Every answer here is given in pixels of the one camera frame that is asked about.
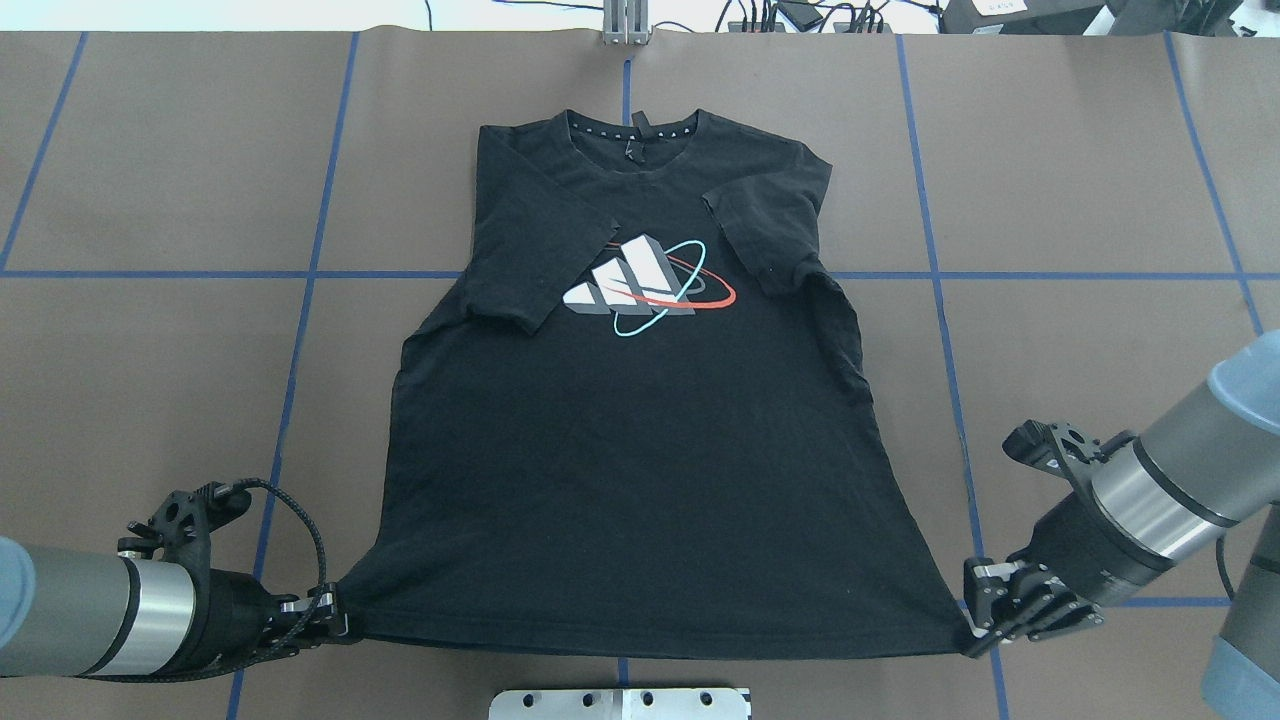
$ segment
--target t-shirt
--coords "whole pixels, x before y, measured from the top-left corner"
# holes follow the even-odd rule
[[[951,652],[858,318],[831,165],[705,110],[483,127],[472,259],[406,342],[366,637],[700,659]]]

